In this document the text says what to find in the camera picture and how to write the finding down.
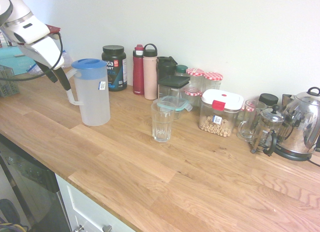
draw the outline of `plastic pitcher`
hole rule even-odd
[[[66,94],[69,102],[80,107],[82,122],[99,126],[110,120],[107,63],[99,59],[81,59],[72,63],[66,73],[68,80],[74,76],[78,101],[71,89]]]

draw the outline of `glass mug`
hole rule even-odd
[[[256,126],[259,122],[260,112],[266,109],[266,104],[256,100],[246,100],[244,103],[244,118],[238,127],[237,137],[245,142],[251,142]]]

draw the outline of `red water bottle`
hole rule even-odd
[[[145,94],[144,90],[144,47],[137,45],[133,51],[133,93]]]

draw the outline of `pink water bottle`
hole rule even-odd
[[[149,43],[145,45],[143,51],[143,79],[144,79],[144,97],[154,100],[157,94],[157,55],[158,51],[155,45]]]
[[[145,94],[144,88],[144,47],[137,45],[133,51],[133,93]]]

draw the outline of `label on pitcher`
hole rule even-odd
[[[105,90],[106,89],[106,82],[104,82],[104,81],[99,82],[98,89],[99,90]]]

